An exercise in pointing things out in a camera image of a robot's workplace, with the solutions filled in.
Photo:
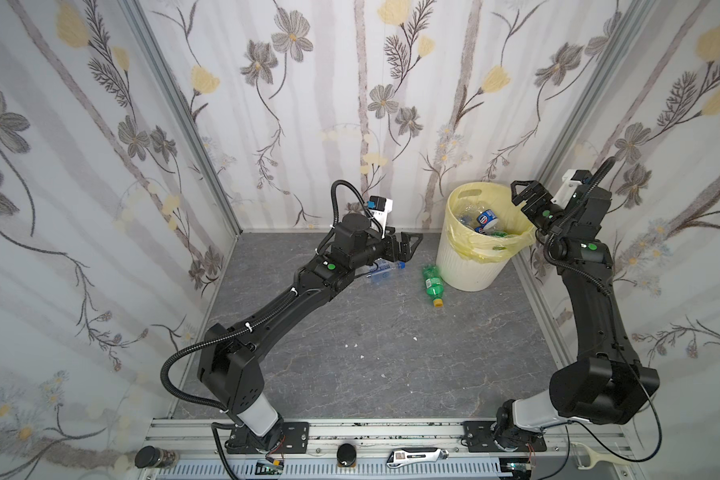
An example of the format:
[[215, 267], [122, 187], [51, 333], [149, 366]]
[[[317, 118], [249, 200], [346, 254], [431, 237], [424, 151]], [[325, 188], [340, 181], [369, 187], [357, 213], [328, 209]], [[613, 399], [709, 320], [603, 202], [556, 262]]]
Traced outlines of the soda water clear bottle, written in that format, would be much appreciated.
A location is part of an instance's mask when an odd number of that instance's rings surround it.
[[398, 270], [405, 268], [406, 264], [401, 261], [378, 260], [369, 271], [362, 274], [362, 279], [368, 283], [379, 284], [391, 278]]

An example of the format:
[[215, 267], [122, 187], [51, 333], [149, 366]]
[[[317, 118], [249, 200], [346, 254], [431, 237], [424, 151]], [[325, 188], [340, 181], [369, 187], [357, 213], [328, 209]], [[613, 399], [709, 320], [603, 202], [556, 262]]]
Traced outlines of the blue label bottle blue cap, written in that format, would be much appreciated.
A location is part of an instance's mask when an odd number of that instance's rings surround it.
[[474, 231], [480, 234], [489, 234], [500, 225], [500, 219], [491, 209], [481, 212], [476, 220]]

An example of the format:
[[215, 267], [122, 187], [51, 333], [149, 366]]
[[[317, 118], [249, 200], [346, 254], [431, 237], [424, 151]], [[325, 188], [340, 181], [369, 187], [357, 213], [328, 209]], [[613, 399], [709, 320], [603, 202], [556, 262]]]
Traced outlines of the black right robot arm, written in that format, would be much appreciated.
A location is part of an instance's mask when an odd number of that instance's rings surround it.
[[493, 441], [514, 451], [538, 441], [545, 429], [567, 422], [624, 425], [649, 402], [660, 379], [630, 343], [613, 288], [614, 261], [597, 238], [611, 194], [594, 180], [577, 185], [564, 207], [537, 181], [515, 181], [511, 194], [513, 204], [543, 236], [544, 259], [556, 268], [568, 292], [577, 356], [552, 375], [546, 391], [502, 405]]

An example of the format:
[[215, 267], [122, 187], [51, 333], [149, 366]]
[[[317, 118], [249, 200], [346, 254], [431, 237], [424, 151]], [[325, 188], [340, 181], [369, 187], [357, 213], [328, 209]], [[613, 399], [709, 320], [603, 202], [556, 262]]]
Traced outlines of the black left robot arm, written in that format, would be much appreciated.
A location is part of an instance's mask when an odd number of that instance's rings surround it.
[[[349, 287], [359, 268], [377, 260], [408, 262], [422, 239], [420, 233], [380, 227], [364, 214], [345, 215], [274, 300], [231, 327], [212, 326], [202, 341], [168, 357], [160, 370], [162, 386], [181, 401], [226, 415], [248, 432], [250, 447], [277, 449], [284, 421], [265, 396], [261, 361], [300, 321]], [[208, 398], [186, 393], [170, 379], [171, 368], [194, 352], [200, 355], [197, 377], [210, 392]]]

